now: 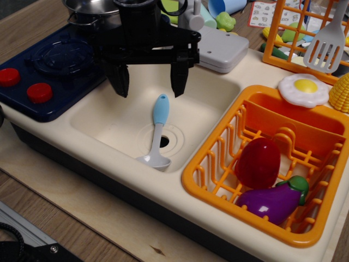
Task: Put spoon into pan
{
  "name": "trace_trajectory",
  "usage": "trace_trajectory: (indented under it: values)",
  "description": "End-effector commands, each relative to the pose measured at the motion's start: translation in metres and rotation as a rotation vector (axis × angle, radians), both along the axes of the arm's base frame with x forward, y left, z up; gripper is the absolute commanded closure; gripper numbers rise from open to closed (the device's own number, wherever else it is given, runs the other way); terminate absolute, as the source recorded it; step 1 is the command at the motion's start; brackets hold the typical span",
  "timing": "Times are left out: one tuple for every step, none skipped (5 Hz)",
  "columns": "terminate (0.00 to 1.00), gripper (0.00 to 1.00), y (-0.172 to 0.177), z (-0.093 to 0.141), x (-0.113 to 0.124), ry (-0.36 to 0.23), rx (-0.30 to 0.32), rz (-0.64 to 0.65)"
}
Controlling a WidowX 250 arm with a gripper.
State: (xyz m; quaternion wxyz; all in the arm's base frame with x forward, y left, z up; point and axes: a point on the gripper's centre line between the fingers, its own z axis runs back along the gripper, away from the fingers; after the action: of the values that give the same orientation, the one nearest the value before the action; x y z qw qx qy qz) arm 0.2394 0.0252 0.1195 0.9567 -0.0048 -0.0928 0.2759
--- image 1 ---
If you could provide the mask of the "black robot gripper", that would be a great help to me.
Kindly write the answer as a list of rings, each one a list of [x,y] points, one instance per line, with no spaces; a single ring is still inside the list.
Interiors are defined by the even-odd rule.
[[[128,96],[126,64],[171,64],[171,87],[175,97],[181,96],[189,68],[200,61],[199,32],[166,22],[161,1],[114,1],[114,5],[121,25],[92,36],[95,60],[102,63],[114,91]]]

